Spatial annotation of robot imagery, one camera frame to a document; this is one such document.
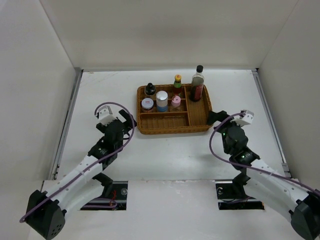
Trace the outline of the white-lid spice jar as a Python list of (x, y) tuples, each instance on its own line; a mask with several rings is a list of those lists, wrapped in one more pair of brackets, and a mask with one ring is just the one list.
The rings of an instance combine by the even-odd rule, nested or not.
[(154, 101), (151, 98), (144, 98), (141, 101), (141, 108), (143, 113), (151, 113), (154, 109)]

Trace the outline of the small black-capped glass jar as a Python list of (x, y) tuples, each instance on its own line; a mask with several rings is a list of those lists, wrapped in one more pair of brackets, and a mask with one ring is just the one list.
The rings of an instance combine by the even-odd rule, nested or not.
[(156, 99), (156, 86), (149, 82), (144, 88), (145, 98)]

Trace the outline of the silver-lid jar blue label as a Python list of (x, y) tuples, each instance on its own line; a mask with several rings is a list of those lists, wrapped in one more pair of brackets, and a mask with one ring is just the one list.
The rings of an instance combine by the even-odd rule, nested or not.
[(168, 111), (168, 93), (161, 90), (156, 93), (156, 107), (158, 112)]

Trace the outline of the pink-lid spice jar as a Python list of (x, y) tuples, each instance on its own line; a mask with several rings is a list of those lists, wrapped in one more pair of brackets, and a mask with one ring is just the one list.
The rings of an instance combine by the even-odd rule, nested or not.
[(181, 98), (178, 95), (175, 95), (171, 99), (169, 111), (170, 112), (179, 112), (181, 107)]

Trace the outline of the tall soy sauce bottle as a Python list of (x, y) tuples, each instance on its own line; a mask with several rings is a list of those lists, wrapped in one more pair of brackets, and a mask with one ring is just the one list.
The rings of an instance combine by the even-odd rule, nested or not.
[(202, 91), (205, 81), (203, 70), (204, 67), (202, 65), (198, 65), (196, 67), (196, 73), (192, 76), (190, 99), (193, 102), (198, 102), (202, 97)]

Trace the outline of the red sauce bottle green label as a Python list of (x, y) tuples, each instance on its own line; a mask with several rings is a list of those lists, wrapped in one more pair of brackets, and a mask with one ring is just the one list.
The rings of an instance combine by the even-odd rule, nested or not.
[(174, 76), (174, 83), (173, 83), (173, 87), (172, 87), (172, 92), (174, 96), (181, 96), (181, 92), (182, 92), (182, 76), (180, 74), (177, 74)]

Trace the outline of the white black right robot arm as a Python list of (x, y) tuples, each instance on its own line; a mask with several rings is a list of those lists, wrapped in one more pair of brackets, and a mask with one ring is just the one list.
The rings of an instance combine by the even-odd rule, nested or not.
[(232, 115), (225, 111), (208, 113), (208, 125), (219, 122), (213, 132), (221, 134), (223, 151), (229, 159), (214, 156), (240, 172), (233, 179), (233, 194), (263, 202), (290, 222), (300, 237), (315, 240), (320, 236), (319, 190), (278, 174), (247, 146), (249, 139), (243, 126), (250, 125), (253, 118), (248, 110)]

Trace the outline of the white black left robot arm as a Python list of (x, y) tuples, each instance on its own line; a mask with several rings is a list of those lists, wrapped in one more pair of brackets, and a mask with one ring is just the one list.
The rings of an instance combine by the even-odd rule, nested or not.
[(20, 222), (27, 223), (44, 239), (52, 240), (61, 232), (73, 211), (80, 210), (95, 198), (105, 200), (112, 195), (113, 180), (103, 171), (128, 144), (137, 125), (125, 109), (119, 114), (125, 121), (114, 117), (109, 106), (95, 113), (98, 119), (96, 128), (103, 136), (63, 179), (47, 190), (35, 190), (30, 195)]

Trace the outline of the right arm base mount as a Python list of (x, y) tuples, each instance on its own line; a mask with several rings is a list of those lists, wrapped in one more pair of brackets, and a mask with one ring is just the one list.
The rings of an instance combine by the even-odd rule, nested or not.
[(249, 177), (243, 173), (234, 179), (215, 182), (219, 210), (264, 210), (264, 204), (246, 195), (244, 185)]

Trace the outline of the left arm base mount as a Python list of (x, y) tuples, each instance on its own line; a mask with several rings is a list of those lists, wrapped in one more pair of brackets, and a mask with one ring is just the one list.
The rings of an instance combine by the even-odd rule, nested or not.
[(85, 204), (81, 211), (125, 211), (127, 209), (128, 181), (115, 181), (110, 190)]

